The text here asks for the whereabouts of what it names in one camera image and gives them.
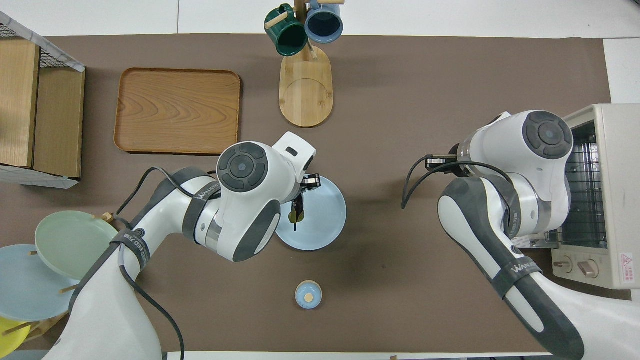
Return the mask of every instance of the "green mug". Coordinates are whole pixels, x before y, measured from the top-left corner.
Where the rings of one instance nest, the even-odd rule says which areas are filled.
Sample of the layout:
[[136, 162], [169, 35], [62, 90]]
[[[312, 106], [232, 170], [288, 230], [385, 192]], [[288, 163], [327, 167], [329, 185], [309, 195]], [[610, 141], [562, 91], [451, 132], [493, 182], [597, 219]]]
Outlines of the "green mug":
[[276, 45], [278, 54], [282, 56], [293, 56], [305, 48], [308, 37], [305, 26], [296, 19], [291, 5], [282, 4], [279, 8], [273, 9], [267, 14], [264, 23], [267, 24], [269, 21], [284, 13], [287, 13], [287, 17], [284, 20], [281, 20], [269, 28], [265, 26], [264, 31], [266, 31], [271, 41]]

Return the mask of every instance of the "velcro strap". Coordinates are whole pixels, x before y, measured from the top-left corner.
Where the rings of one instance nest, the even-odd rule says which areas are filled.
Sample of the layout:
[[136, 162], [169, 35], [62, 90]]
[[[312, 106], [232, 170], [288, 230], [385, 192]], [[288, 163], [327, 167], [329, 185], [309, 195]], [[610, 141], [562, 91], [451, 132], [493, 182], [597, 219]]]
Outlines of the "velcro strap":
[[111, 243], [124, 244], [129, 250], [133, 251], [140, 263], [140, 271], [145, 268], [151, 258], [147, 242], [135, 231], [123, 229], [111, 240]]
[[206, 184], [200, 191], [193, 195], [187, 212], [184, 215], [182, 221], [182, 234], [189, 240], [193, 240], [196, 244], [200, 245], [196, 241], [196, 226], [198, 225], [198, 219], [200, 214], [207, 205], [207, 201], [220, 197], [220, 184], [217, 181], [211, 181]]
[[523, 277], [534, 273], [542, 272], [540, 267], [528, 256], [511, 260], [502, 270], [491, 280], [491, 285], [495, 291], [504, 298], [509, 289]]

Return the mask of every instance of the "warning label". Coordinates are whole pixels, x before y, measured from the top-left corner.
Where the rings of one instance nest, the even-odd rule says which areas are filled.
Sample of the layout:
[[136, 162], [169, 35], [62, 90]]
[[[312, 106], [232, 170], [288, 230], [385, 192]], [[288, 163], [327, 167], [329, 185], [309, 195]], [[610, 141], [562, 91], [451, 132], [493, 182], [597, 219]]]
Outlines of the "warning label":
[[622, 265], [622, 282], [635, 282], [634, 255], [630, 252], [620, 253], [620, 265]]

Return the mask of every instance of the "white toaster oven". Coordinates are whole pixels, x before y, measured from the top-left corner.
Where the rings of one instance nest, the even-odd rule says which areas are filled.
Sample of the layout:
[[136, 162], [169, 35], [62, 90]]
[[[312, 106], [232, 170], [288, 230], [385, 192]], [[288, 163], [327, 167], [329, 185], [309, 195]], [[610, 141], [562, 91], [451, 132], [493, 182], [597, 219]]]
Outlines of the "white toaster oven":
[[554, 275], [609, 289], [640, 288], [640, 104], [596, 104], [567, 116], [571, 207], [548, 233]]

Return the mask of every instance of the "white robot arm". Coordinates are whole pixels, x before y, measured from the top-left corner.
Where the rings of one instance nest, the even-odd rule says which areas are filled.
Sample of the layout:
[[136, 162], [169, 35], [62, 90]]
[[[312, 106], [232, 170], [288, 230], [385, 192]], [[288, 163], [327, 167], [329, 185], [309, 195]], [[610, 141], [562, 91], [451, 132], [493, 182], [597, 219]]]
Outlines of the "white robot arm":
[[572, 144], [568, 126], [551, 113], [502, 114], [460, 144], [455, 158], [493, 165], [509, 181], [464, 165], [471, 177], [444, 190], [440, 223], [549, 352], [566, 359], [640, 359], [639, 304], [558, 286], [510, 240], [564, 222], [570, 205], [564, 166]]
[[127, 277], [135, 279], [173, 233], [234, 262], [258, 254], [275, 231], [280, 204], [300, 194], [315, 154], [286, 133], [273, 147], [241, 142], [225, 150], [219, 181], [185, 168], [161, 182], [75, 290], [68, 324], [44, 359], [160, 360], [157, 334]]

